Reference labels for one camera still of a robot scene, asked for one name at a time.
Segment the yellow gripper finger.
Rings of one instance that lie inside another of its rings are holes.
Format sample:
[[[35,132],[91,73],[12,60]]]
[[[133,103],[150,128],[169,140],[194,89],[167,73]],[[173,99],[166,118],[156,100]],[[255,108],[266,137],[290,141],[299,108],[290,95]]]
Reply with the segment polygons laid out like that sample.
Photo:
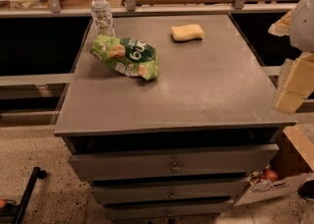
[[[289,35],[292,14],[293,10],[290,10],[275,23],[271,24],[271,26],[268,29],[268,33],[275,36]]]
[[[302,53],[289,68],[288,76],[275,103],[275,109],[294,113],[314,92],[314,53]]]

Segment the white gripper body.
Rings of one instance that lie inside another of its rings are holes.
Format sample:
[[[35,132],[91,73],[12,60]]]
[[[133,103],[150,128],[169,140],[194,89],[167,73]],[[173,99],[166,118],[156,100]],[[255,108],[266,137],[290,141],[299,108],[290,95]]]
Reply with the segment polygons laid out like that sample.
[[[314,0],[300,0],[292,12],[290,44],[301,51],[314,52]]]

